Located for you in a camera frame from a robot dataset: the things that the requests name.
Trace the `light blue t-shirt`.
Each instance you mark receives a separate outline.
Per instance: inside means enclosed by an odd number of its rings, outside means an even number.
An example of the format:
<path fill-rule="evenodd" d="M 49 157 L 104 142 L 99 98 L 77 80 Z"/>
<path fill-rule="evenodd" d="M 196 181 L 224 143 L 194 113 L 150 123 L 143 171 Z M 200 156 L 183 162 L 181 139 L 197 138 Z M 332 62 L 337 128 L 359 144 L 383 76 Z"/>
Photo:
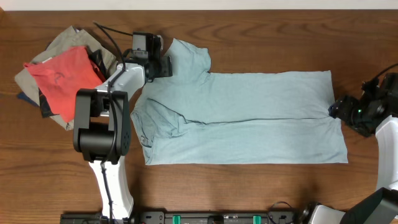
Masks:
<path fill-rule="evenodd" d="M 347 162 L 331 73 L 212 73 L 174 39 L 173 75 L 146 84 L 131 118 L 148 165 Z"/>

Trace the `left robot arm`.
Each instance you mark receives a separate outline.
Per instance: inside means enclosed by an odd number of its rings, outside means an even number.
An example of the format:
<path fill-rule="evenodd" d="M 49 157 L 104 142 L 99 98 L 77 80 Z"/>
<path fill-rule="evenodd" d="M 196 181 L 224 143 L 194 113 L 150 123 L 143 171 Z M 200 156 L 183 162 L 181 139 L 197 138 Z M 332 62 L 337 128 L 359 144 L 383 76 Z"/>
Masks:
<path fill-rule="evenodd" d="M 124 56 L 103 84 L 76 94 L 73 146 L 96 176 L 103 202 L 99 223 L 128 223 L 134 206 L 125 168 L 131 143 L 129 101 L 146 83 L 172 76 L 169 56 L 137 50 Z"/>

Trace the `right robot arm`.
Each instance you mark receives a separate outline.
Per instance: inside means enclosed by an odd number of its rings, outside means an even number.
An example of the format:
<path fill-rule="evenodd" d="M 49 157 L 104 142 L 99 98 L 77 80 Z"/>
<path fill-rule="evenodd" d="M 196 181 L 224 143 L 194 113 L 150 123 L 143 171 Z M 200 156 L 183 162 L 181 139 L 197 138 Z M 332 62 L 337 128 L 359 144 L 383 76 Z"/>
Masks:
<path fill-rule="evenodd" d="M 360 135 L 376 137 L 376 188 L 345 212 L 311 203 L 295 223 L 390 223 L 397 218 L 397 95 L 392 90 L 366 90 L 359 99 L 339 98 L 329 112 Z"/>

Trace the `dark navy folded garment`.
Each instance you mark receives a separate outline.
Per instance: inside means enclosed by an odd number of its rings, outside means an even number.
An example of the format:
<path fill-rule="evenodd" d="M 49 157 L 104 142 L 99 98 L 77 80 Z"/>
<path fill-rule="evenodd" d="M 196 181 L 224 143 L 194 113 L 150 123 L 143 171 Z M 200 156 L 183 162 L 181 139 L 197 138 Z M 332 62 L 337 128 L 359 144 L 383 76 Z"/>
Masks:
<path fill-rule="evenodd" d="M 103 61 L 103 55 L 101 52 L 101 49 L 95 50 L 92 53 L 89 53 L 88 48 L 86 48 L 86 51 L 88 52 L 88 58 L 90 60 L 91 66 L 93 67 L 94 72 L 97 74 L 98 78 L 104 82 L 105 81 L 105 76 L 104 74 L 106 73 L 106 67 Z M 39 97 L 39 102 L 36 103 L 32 98 L 26 95 L 25 92 L 20 92 L 17 94 L 17 98 L 20 100 L 24 100 L 30 104 L 32 104 L 35 107 L 39 107 L 41 111 L 41 115 L 43 118 L 48 118 L 50 116 L 55 116 L 55 114 L 52 113 L 50 106 L 47 102 L 47 99 L 45 95 L 38 90 L 37 96 Z"/>

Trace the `red folded t-shirt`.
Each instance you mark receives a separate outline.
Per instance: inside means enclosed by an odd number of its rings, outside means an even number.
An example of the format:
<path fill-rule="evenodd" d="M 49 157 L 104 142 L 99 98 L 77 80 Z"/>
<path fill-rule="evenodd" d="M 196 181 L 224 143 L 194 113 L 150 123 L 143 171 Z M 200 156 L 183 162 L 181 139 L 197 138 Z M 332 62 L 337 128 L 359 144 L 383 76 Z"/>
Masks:
<path fill-rule="evenodd" d="M 25 63 L 24 67 L 46 97 L 52 113 L 60 115 L 65 122 L 75 117 L 77 91 L 103 83 L 84 46 L 71 47 L 44 63 Z"/>

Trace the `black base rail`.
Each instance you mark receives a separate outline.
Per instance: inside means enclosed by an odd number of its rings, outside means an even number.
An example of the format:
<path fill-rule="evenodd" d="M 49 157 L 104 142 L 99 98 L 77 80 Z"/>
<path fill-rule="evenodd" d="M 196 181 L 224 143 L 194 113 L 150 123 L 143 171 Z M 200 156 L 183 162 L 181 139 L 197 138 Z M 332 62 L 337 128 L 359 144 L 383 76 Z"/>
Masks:
<path fill-rule="evenodd" d="M 310 212 L 304 210 L 274 210 L 255 213 L 169 213 L 163 211 L 113 213 L 113 223 L 119 224 L 289 224 L 308 223 Z"/>

